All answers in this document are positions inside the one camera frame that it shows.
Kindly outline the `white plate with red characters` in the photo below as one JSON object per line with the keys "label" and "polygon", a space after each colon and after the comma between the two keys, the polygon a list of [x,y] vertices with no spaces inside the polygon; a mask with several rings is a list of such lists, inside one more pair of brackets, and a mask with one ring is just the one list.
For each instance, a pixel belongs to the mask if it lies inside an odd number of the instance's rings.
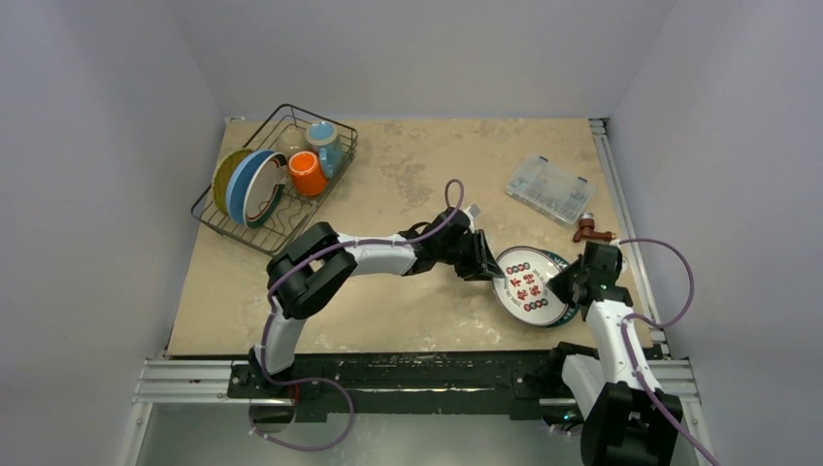
{"label": "white plate with red characters", "polygon": [[504,276],[492,280],[493,291],[513,317],[533,326],[557,327],[575,316],[575,310],[560,301],[548,286],[569,266],[563,257],[518,246],[501,252],[496,261]]}

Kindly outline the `red translucent cup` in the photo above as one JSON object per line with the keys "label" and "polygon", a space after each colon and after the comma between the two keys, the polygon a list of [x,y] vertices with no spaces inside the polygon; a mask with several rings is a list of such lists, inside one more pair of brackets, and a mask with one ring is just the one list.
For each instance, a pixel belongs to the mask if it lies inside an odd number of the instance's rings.
{"label": "red translucent cup", "polygon": [[304,150],[292,155],[288,160],[288,169],[292,183],[301,195],[318,196],[328,184],[319,158],[312,151]]}

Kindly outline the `blue butterfly mug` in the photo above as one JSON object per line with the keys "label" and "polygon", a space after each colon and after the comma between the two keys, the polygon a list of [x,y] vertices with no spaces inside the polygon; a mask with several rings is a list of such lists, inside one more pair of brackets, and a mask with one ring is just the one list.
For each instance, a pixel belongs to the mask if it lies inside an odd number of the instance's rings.
{"label": "blue butterfly mug", "polygon": [[332,180],[345,155],[337,126],[329,121],[315,122],[306,130],[305,137],[318,156],[324,176]]}

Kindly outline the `striped rim white plate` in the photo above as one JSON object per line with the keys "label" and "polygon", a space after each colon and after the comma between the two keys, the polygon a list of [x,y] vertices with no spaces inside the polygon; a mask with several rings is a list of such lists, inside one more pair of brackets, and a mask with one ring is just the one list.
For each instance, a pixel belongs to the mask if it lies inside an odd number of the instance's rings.
{"label": "striped rim white plate", "polygon": [[287,175],[287,160],[281,152],[268,158],[251,179],[245,207],[245,227],[260,228],[280,202]]}

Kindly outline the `blue plate with bamboo pattern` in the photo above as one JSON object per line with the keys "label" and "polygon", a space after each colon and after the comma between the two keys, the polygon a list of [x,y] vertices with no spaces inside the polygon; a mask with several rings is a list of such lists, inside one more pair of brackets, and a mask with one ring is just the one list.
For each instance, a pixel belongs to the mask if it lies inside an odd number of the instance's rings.
{"label": "blue plate with bamboo pattern", "polygon": [[257,169],[274,155],[273,150],[256,150],[247,155],[232,173],[226,188],[228,215],[238,224],[245,223],[245,199],[251,179]]}

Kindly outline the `round woven bamboo mat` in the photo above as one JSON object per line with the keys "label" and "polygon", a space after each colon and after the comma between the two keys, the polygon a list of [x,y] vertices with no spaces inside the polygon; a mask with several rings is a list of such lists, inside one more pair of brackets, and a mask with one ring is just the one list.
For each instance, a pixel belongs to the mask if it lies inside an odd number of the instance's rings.
{"label": "round woven bamboo mat", "polygon": [[223,157],[216,165],[212,177],[211,192],[214,206],[225,216],[228,216],[226,207],[226,192],[228,184],[235,170],[251,153],[251,148],[233,150]]}

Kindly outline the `green rim lettered plate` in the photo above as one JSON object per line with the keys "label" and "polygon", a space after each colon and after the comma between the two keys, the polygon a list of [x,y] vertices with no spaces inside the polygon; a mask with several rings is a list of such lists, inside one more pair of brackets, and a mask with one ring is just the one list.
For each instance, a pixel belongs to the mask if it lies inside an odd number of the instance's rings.
{"label": "green rim lettered plate", "polygon": [[[550,250],[543,250],[543,254],[549,257],[558,267],[559,270],[563,270],[570,265],[570,262],[567,261],[564,257],[558,255],[555,252]],[[569,307],[565,308],[564,313],[554,322],[550,323],[548,327],[559,327],[565,325],[572,321],[578,313],[578,307]]]}

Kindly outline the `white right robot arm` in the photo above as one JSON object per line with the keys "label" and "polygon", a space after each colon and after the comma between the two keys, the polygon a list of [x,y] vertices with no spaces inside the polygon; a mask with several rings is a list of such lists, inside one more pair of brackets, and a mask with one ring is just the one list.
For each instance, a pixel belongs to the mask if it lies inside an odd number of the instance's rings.
{"label": "white right robot arm", "polygon": [[577,401],[584,464],[668,465],[682,406],[664,391],[642,352],[633,299],[617,282],[622,263],[619,247],[588,242],[578,259],[550,280],[550,291],[579,310],[597,353],[548,364],[544,380],[552,392],[572,392]]}

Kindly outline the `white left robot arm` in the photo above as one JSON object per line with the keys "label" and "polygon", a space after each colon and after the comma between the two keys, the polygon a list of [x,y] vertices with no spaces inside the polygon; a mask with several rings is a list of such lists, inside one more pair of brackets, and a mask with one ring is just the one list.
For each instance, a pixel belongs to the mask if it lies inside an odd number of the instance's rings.
{"label": "white left robot arm", "polygon": [[449,265],[464,281],[500,279],[477,208],[450,207],[432,221],[421,221],[388,237],[356,237],[322,221],[270,260],[268,294],[272,310],[262,340],[254,348],[258,365],[251,383],[264,396],[286,391],[289,369],[306,320],[323,310],[352,277],[388,274],[414,276],[437,264]]}

